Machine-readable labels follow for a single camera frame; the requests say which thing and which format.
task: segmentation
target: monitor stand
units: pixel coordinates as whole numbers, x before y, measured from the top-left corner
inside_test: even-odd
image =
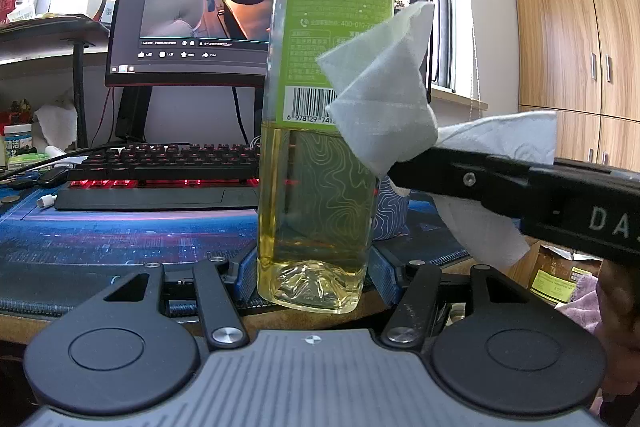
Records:
[[[122,89],[115,136],[127,142],[145,142],[146,115],[152,86],[128,86]],[[254,89],[254,136],[260,134],[264,88]]]

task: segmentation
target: black round pad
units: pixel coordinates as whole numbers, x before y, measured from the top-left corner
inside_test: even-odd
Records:
[[[431,367],[454,396],[527,417],[591,399],[605,356],[593,335],[552,309],[494,304],[445,329],[433,344]]]
[[[153,309],[109,304],[108,316],[95,317],[91,307],[70,312],[27,347],[25,375],[41,402],[120,415],[148,409],[191,379],[200,357],[184,327]]]
[[[80,335],[69,347],[69,355],[87,369],[113,371],[135,362],[144,349],[144,341],[132,331],[105,328]]]
[[[486,341],[486,352],[500,365],[516,371],[540,371],[555,364],[560,344],[532,330],[505,330]]]

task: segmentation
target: white paper towel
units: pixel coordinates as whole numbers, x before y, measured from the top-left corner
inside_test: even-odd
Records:
[[[43,105],[35,116],[49,145],[65,150],[78,138],[78,114],[72,103]]]
[[[436,143],[420,65],[433,26],[433,3],[416,2],[318,57],[336,92],[328,106],[353,153],[377,176]]]
[[[432,25],[433,4],[417,2],[318,57],[337,93],[329,114],[360,161],[382,178],[396,161],[410,160],[437,142],[443,148],[553,163],[552,111],[484,118],[437,130],[419,73]],[[509,217],[477,201],[435,194],[433,198],[444,223],[477,261],[510,266],[529,249]]]
[[[522,112],[443,127],[438,131],[436,146],[553,164],[556,114],[554,111]],[[486,210],[479,201],[431,196],[440,218],[476,261],[504,268],[529,250],[510,217]]]

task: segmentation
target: gray ribbed plate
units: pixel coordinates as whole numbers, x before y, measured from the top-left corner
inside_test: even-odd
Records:
[[[496,418],[444,393],[416,355],[375,344],[367,330],[261,331],[217,351],[166,403],[112,421],[43,409],[34,427],[595,427],[584,410],[539,422]]]

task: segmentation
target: pink towel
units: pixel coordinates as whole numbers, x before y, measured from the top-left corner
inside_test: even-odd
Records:
[[[575,290],[567,304],[556,306],[556,310],[569,317],[573,322],[593,333],[600,322],[600,307],[596,295],[598,278],[585,274],[578,279]]]

